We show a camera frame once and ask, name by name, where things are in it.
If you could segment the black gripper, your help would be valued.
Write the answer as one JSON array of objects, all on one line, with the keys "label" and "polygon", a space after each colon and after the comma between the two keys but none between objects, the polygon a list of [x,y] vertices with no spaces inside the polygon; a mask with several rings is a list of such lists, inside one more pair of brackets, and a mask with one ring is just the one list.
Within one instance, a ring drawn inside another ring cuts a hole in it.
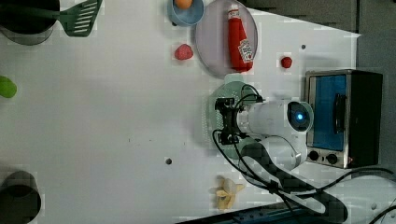
[{"label": "black gripper", "polygon": [[222,145],[233,145],[245,139],[247,135],[242,133],[237,126],[236,118],[239,109],[233,106],[234,98],[218,98],[215,109],[220,112],[223,128],[219,134],[219,142]]}]

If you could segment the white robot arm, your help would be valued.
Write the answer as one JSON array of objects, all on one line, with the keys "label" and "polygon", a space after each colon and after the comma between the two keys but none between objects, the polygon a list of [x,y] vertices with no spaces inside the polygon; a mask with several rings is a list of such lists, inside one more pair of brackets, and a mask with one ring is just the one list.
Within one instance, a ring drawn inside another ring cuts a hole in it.
[{"label": "white robot arm", "polygon": [[250,183],[297,203],[332,224],[395,224],[395,174],[384,168],[347,172],[323,187],[293,172],[308,157],[313,111],[305,102],[264,102],[256,94],[214,100],[212,138]]}]

